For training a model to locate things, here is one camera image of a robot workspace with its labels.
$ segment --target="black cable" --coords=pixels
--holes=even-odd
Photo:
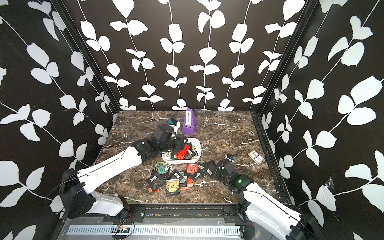
[[[264,194],[261,194],[259,192],[254,192],[254,193],[257,193],[257,194],[260,194],[261,196],[265,197],[266,199],[268,199],[271,203],[273,203],[276,207],[278,207],[281,211],[283,211],[285,214],[287,214],[289,217],[295,219],[298,223],[300,223],[303,227],[305,227],[308,232],[310,232],[317,240],[320,240],[316,237],[315,234],[313,234],[304,224],[302,224],[299,220],[297,220],[296,218],[294,218],[293,216],[289,215],[286,211],[284,211],[281,207],[279,207],[278,205],[276,205],[271,199],[267,198],[266,196],[264,196]]]

